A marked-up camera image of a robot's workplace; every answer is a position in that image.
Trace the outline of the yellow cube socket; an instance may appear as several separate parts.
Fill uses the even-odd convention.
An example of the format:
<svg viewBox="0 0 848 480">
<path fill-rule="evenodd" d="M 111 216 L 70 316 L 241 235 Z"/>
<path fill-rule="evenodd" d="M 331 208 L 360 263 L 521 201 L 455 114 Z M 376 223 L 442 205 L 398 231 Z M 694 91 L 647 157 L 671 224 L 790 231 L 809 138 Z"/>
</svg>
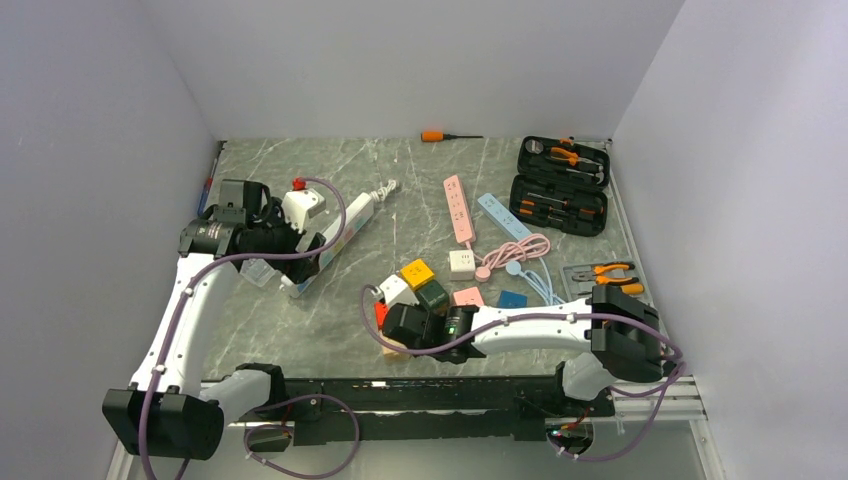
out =
<svg viewBox="0 0 848 480">
<path fill-rule="evenodd" d="M 435 279 L 435 273 L 421 258 L 402 267 L 399 273 L 413 292 L 418 291 Z"/>
</svg>

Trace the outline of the pink cube socket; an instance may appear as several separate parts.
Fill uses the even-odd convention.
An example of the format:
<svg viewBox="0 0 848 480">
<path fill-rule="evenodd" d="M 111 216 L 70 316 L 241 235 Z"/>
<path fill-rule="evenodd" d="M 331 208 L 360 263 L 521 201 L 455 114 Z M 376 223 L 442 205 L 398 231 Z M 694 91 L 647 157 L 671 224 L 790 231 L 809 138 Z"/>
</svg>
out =
<svg viewBox="0 0 848 480">
<path fill-rule="evenodd" d="M 452 293 L 452 301 L 455 306 L 481 307 L 485 305 L 482 293 L 478 287 L 469 287 L 454 291 Z"/>
</svg>

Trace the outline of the white cube socket top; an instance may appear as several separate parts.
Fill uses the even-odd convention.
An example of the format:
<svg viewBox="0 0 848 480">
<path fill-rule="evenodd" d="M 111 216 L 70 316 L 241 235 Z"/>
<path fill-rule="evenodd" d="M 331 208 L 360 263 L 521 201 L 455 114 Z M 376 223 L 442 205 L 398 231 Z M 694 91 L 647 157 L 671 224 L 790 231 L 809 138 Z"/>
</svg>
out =
<svg viewBox="0 0 848 480">
<path fill-rule="evenodd" d="M 471 281 L 475 279 L 476 259 L 471 250 L 452 250 L 448 254 L 448 260 L 451 281 Z"/>
</svg>

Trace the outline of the blue cube socket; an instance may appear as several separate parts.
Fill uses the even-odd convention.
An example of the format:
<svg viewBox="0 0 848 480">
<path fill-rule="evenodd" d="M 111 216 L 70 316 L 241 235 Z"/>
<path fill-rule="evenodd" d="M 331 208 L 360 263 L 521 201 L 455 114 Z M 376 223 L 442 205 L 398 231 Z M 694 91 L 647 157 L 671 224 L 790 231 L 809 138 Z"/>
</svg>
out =
<svg viewBox="0 0 848 480">
<path fill-rule="evenodd" d="M 502 290 L 497 301 L 497 307 L 501 309 L 524 308 L 527 305 L 528 297 L 526 295 L 508 290 Z"/>
</svg>

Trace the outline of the pink power strip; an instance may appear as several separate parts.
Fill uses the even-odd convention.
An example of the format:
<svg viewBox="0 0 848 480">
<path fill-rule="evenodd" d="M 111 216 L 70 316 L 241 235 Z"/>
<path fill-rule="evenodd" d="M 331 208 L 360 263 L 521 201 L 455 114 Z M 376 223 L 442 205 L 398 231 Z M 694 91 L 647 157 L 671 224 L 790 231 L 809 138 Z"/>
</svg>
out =
<svg viewBox="0 0 848 480">
<path fill-rule="evenodd" d="M 470 249 L 476 235 L 459 176 L 452 175 L 445 179 L 443 187 L 456 242 Z"/>
</svg>

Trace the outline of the light blue power strip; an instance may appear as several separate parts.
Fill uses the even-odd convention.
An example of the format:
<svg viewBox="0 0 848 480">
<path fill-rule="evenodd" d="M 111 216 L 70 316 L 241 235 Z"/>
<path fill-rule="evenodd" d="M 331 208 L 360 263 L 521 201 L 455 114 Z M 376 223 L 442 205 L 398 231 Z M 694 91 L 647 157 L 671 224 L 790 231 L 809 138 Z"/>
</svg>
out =
<svg viewBox="0 0 848 480">
<path fill-rule="evenodd" d="M 486 217 L 513 241 L 519 242 L 532 235 L 532 232 L 491 193 L 480 196 L 477 204 Z"/>
</svg>

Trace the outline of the grey tool case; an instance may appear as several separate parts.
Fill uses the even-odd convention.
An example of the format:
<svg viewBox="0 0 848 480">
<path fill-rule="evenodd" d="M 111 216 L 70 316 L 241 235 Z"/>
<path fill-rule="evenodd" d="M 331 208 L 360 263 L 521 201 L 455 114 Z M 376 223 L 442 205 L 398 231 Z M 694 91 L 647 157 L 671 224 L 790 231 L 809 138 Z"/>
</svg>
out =
<svg viewBox="0 0 848 480">
<path fill-rule="evenodd" d="M 566 302 L 551 313 L 620 315 L 645 324 L 658 321 L 658 310 L 647 297 L 641 270 L 632 260 L 572 264 L 560 269 Z"/>
</svg>

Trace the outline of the black tool case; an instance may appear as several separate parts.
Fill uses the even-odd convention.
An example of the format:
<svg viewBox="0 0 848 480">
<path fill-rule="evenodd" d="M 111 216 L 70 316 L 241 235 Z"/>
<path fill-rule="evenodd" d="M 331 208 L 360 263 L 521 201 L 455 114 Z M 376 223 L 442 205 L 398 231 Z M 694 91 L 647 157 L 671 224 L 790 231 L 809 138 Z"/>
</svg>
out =
<svg viewBox="0 0 848 480">
<path fill-rule="evenodd" d="M 579 155 L 572 167 L 547 158 L 551 147 Z M 519 220 L 565 234 L 595 237 L 606 227 L 611 181 L 607 151 L 573 137 L 527 136 L 521 141 L 508 209 Z"/>
</svg>

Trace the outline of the red cube socket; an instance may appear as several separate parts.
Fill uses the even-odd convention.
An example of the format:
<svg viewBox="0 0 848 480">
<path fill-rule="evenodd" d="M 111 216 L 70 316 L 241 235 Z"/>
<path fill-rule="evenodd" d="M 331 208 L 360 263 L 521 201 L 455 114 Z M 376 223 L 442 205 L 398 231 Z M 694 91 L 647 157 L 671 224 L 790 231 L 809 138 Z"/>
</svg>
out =
<svg viewBox="0 0 848 480">
<path fill-rule="evenodd" d="M 382 300 L 375 302 L 374 303 L 374 313 L 375 313 L 377 330 L 379 332 L 381 332 L 383 330 L 385 318 L 388 314 L 387 305 Z"/>
</svg>

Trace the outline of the beige cube socket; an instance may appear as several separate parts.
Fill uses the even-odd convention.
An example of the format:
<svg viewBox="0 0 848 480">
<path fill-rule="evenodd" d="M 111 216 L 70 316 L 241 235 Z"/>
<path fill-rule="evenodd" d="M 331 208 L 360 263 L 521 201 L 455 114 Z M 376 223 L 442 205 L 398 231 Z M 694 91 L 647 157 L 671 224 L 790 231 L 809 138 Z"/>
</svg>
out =
<svg viewBox="0 0 848 480">
<path fill-rule="evenodd" d="M 386 345 L 381 346 L 382 356 L 387 364 L 406 362 L 411 359 L 409 354 L 398 351 L 398 348 L 405 349 L 403 344 L 388 338 L 384 338 L 384 341 L 390 345 L 390 347 Z"/>
</svg>

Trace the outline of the dark green cube socket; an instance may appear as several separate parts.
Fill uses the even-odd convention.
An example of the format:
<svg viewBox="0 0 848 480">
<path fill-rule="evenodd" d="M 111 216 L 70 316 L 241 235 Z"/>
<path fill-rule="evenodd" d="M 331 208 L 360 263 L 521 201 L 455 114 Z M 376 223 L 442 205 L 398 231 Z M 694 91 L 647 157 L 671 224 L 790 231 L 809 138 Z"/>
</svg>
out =
<svg viewBox="0 0 848 480">
<path fill-rule="evenodd" d="M 450 295 L 437 281 L 430 280 L 415 291 L 419 303 L 428 312 L 444 315 L 450 307 Z"/>
</svg>

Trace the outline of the clear plastic parts box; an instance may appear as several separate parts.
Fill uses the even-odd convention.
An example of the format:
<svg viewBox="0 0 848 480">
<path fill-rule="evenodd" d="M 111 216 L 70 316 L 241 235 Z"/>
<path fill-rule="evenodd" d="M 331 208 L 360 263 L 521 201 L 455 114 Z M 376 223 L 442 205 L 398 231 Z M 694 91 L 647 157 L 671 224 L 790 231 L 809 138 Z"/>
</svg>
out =
<svg viewBox="0 0 848 480">
<path fill-rule="evenodd" d="M 250 258 L 243 261 L 240 274 L 250 284 L 263 288 L 275 277 L 276 270 L 264 259 Z"/>
</svg>

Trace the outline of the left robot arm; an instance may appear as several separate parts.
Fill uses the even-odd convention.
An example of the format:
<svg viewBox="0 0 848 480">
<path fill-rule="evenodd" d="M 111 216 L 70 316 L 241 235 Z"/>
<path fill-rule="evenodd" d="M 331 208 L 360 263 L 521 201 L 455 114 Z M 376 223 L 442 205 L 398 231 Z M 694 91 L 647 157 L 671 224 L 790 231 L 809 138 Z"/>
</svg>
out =
<svg viewBox="0 0 848 480">
<path fill-rule="evenodd" d="M 305 280 L 318 272 L 331 239 L 314 235 L 297 247 L 324 197 L 302 179 L 281 197 L 267 185 L 228 179 L 219 200 L 181 232 L 177 274 L 156 336 L 127 387 L 105 394 L 102 412 L 126 451 L 145 457 L 207 460 L 225 427 L 253 411 L 279 417 L 288 394 L 280 367 L 245 363 L 203 392 L 203 362 L 213 323 L 248 259 Z"/>
</svg>

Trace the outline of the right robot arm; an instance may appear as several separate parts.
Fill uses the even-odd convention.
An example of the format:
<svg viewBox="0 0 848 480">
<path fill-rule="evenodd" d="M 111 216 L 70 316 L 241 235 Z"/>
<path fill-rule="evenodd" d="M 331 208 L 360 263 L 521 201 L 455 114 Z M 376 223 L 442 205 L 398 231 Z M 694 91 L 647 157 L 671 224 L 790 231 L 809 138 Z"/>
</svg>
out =
<svg viewBox="0 0 848 480">
<path fill-rule="evenodd" d="M 566 350 L 551 388 L 557 411 L 574 415 L 617 381 L 653 383 L 664 377 L 658 311 L 617 286 L 554 306 L 454 306 L 444 314 L 395 303 L 380 333 L 414 356 L 462 364 L 469 359 L 524 350 Z"/>
</svg>

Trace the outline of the red blue pen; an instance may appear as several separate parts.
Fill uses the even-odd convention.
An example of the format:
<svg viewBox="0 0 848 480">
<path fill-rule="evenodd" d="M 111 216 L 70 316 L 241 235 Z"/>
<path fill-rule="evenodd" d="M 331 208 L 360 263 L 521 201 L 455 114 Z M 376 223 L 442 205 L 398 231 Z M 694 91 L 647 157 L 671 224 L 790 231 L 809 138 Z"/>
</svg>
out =
<svg viewBox="0 0 848 480">
<path fill-rule="evenodd" d="M 211 190 L 211 186 L 212 186 L 212 183 L 213 183 L 213 180 L 214 180 L 214 174 L 215 174 L 216 168 L 217 168 L 217 161 L 214 161 L 212 166 L 210 167 L 209 174 L 207 175 L 207 178 L 206 178 L 206 180 L 203 184 L 203 187 L 201 189 L 201 193 L 200 193 L 200 196 L 199 196 L 198 205 L 197 205 L 197 209 L 196 209 L 196 214 L 198 216 L 200 216 L 205 211 L 206 202 L 208 200 L 209 192 Z"/>
</svg>

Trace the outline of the orange pliers in grey case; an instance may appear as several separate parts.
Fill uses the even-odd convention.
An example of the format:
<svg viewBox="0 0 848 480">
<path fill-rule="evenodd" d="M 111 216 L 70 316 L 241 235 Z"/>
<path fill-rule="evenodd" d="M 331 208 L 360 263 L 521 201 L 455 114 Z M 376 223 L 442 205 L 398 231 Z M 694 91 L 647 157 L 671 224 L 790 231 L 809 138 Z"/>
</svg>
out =
<svg viewBox="0 0 848 480">
<path fill-rule="evenodd" d="M 597 285 L 626 286 L 637 284 L 640 278 L 635 274 L 632 262 L 614 262 L 589 266 L 571 275 L 575 282 L 593 282 Z"/>
</svg>

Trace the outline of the orange pliers in black case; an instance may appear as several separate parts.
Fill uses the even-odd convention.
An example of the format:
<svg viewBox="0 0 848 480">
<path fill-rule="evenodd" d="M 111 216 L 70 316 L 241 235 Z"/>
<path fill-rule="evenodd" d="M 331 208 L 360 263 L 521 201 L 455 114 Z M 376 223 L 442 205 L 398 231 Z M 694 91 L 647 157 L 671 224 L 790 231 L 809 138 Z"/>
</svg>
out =
<svg viewBox="0 0 848 480">
<path fill-rule="evenodd" d="M 552 161 L 565 162 L 572 167 L 580 163 L 579 155 L 562 147 L 551 147 L 548 150 L 547 158 Z"/>
</svg>

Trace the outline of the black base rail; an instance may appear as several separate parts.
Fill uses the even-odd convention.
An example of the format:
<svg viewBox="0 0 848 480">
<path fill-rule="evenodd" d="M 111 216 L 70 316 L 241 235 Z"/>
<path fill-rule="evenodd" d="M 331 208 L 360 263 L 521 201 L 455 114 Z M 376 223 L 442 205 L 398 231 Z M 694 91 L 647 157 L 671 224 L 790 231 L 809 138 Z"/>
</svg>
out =
<svg viewBox="0 0 848 480">
<path fill-rule="evenodd" d="M 377 379 L 289 379 L 293 407 L 246 413 L 241 421 L 285 421 L 297 446 L 349 440 L 353 419 L 364 441 L 510 437 L 543 441 L 558 420 L 611 418 L 612 395 L 602 390 L 590 401 L 559 390 L 554 375 L 412 377 Z"/>
</svg>

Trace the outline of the orange handled screwdriver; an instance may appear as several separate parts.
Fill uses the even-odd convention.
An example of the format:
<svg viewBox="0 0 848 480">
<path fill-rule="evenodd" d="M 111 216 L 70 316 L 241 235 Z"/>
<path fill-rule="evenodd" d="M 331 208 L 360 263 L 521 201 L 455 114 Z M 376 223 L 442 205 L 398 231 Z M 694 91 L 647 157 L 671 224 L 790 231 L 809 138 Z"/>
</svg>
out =
<svg viewBox="0 0 848 480">
<path fill-rule="evenodd" d="M 482 139 L 482 135 L 459 135 L 450 134 L 442 131 L 424 131 L 420 134 L 420 140 L 424 143 L 440 143 L 451 140 L 461 139 Z"/>
</svg>

